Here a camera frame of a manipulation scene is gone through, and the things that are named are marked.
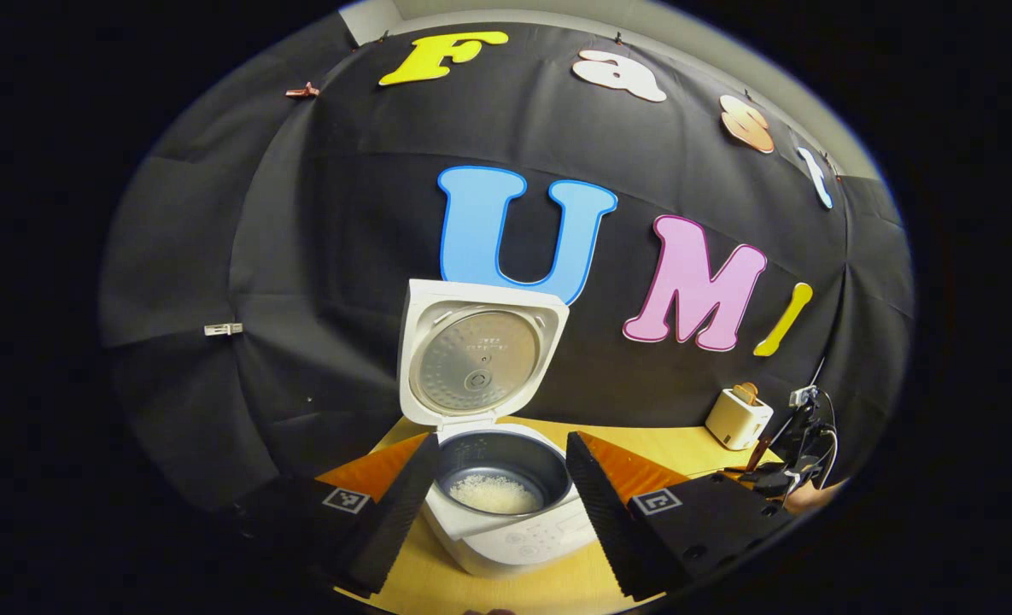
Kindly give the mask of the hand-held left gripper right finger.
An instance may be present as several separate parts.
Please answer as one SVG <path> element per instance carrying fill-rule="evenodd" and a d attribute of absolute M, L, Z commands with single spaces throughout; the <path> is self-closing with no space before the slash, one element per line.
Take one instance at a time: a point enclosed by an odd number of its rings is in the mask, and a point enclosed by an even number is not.
<path fill-rule="evenodd" d="M 732 572 L 793 521 L 728 472 L 688 478 L 587 432 L 569 433 L 565 467 L 620 591 L 637 602 Z"/>

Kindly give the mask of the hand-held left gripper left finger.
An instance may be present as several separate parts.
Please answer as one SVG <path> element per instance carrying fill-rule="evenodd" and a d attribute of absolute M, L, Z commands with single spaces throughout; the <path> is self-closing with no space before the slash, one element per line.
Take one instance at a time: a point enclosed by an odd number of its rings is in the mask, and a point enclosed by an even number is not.
<path fill-rule="evenodd" d="M 315 478 L 283 476 L 232 505 L 232 524 L 338 588 L 382 590 L 441 456 L 436 433 L 408 437 Z"/>

